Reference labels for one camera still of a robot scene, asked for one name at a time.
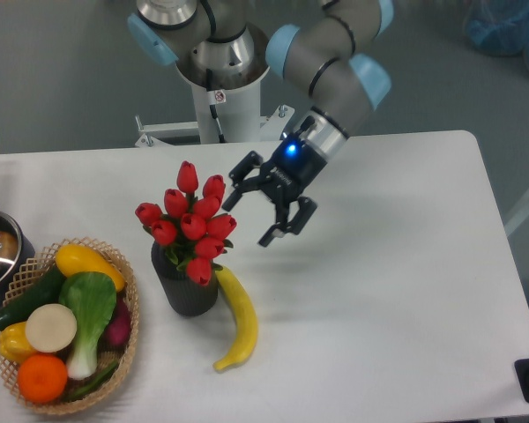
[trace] woven basket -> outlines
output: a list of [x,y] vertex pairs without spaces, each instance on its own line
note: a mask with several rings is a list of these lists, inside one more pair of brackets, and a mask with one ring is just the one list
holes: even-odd
[[[104,382],[96,391],[71,403],[64,403],[60,400],[56,400],[47,404],[34,404],[26,401],[19,393],[18,383],[16,382],[19,364],[13,363],[4,357],[0,357],[0,375],[4,380],[4,386],[18,400],[18,402],[39,414],[56,416],[85,410],[93,404],[100,402],[120,385],[128,374],[131,362],[133,361],[133,356],[135,355],[139,327],[138,290],[130,264],[125,257],[111,245],[108,245],[106,242],[91,240],[89,238],[73,240],[65,239],[61,243],[56,243],[51,247],[44,248],[35,258],[29,258],[25,264],[21,265],[19,272],[14,276],[13,281],[10,283],[10,289],[8,290],[8,293],[6,293],[4,305],[21,295],[27,288],[36,282],[55,262],[56,252],[66,244],[82,244],[95,249],[123,274],[123,277],[127,282],[123,300],[128,306],[131,314],[131,335],[127,345],[124,348],[119,349],[110,347],[108,343],[102,339],[100,340],[98,344],[98,368],[96,369],[96,373],[101,371],[114,360],[119,360],[119,366],[110,379]],[[94,376],[95,374],[84,381],[73,381],[69,379],[64,392],[72,392],[76,388],[87,384],[90,379],[94,378]]]

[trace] blue cloth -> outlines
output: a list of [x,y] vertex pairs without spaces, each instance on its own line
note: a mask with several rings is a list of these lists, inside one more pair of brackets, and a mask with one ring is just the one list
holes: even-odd
[[465,34],[482,53],[514,56],[523,53],[529,69],[529,0],[474,0]]

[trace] blue light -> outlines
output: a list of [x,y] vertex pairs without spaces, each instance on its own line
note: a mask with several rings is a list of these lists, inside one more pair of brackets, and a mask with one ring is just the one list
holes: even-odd
[[295,156],[296,151],[296,144],[291,144],[286,148],[286,156]]

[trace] yellow banana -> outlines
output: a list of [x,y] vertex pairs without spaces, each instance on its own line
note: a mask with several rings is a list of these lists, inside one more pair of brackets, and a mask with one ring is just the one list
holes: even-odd
[[216,271],[216,276],[237,323],[237,335],[229,351],[221,360],[213,363],[213,368],[220,372],[241,365],[249,358],[257,344],[258,319],[249,296],[233,272],[224,267]]

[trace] red tulip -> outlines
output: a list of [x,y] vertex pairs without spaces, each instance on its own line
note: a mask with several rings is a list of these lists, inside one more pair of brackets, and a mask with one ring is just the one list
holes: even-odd
[[225,240],[233,232],[237,222],[228,214],[218,216],[208,221],[208,234],[218,240]]
[[189,240],[199,240],[205,235],[205,220],[197,214],[186,213],[180,220],[180,228]]
[[216,196],[221,203],[223,200],[223,195],[226,192],[226,184],[223,183],[223,176],[220,174],[215,174],[210,176],[205,182],[204,188],[202,189],[202,195],[204,198]]
[[188,210],[188,200],[178,189],[167,189],[165,191],[165,209],[169,216],[179,219]]
[[216,196],[202,198],[194,203],[192,209],[194,214],[208,220],[220,209],[220,200]]
[[206,286],[212,278],[212,264],[206,258],[193,258],[186,266],[186,274],[197,284]]
[[160,219],[162,210],[157,204],[141,203],[135,210],[135,214],[143,225],[151,226]]
[[153,238],[157,241],[162,247],[172,244],[176,239],[175,225],[167,220],[159,220],[153,224],[152,234]]
[[216,240],[212,237],[206,237],[197,242],[196,247],[194,247],[194,252],[198,257],[212,260],[223,253],[223,248],[223,241]]
[[183,161],[176,177],[176,186],[186,194],[194,194],[197,189],[197,175],[193,164]]

